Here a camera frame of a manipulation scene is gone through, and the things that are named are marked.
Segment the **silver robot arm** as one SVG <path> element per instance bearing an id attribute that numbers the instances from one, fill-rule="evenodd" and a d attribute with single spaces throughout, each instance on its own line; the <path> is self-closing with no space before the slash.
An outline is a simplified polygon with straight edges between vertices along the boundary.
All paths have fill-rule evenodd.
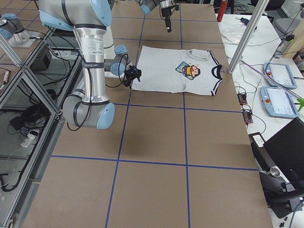
<path id="1" fill-rule="evenodd" d="M 41 0 L 39 15 L 49 27 L 72 31 L 82 58 L 83 79 L 64 101 L 65 121 L 77 129 L 107 129 L 115 107 L 105 92 L 105 72 L 123 76 L 121 84 L 126 87 L 142 75 L 123 45 L 114 49 L 113 59 L 104 58 L 104 35 L 112 22 L 110 4 L 106 0 Z"/>
<path id="2" fill-rule="evenodd" d="M 136 0 L 135 1 L 141 8 L 144 15 L 148 15 L 159 6 L 160 17 L 165 21 L 167 32 L 171 32 L 171 16 L 174 11 L 179 11 L 179 5 L 174 3 L 173 0 Z"/>

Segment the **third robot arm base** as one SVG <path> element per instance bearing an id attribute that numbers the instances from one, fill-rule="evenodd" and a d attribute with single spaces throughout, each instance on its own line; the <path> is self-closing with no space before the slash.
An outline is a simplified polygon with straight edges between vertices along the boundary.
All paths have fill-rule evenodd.
<path id="1" fill-rule="evenodd" d="M 14 13 L 0 15 L 0 34 L 13 48 L 30 48 L 35 41 Z"/>

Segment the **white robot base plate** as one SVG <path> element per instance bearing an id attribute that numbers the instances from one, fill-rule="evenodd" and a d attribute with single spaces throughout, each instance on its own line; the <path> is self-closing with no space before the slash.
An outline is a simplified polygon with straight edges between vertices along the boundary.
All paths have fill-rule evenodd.
<path id="1" fill-rule="evenodd" d="M 128 65 L 128 50 L 124 45 L 115 46 L 111 26 L 106 27 L 103 36 L 104 42 L 104 71 L 109 77 L 124 76 L 126 65 Z"/>

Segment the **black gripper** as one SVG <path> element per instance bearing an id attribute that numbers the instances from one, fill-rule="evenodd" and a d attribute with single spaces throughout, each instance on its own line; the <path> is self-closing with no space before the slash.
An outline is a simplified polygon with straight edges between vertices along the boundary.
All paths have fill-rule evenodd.
<path id="1" fill-rule="evenodd" d="M 131 66 L 130 69 L 124 71 L 124 86 L 131 86 L 133 80 L 137 79 L 140 82 L 140 77 L 142 75 L 142 71 L 138 69 L 136 66 Z"/>
<path id="2" fill-rule="evenodd" d="M 161 19 L 165 21 L 168 33 L 171 32 L 171 15 L 174 11 L 179 11 L 179 5 L 177 3 L 174 3 L 172 0 L 160 1 Z"/>

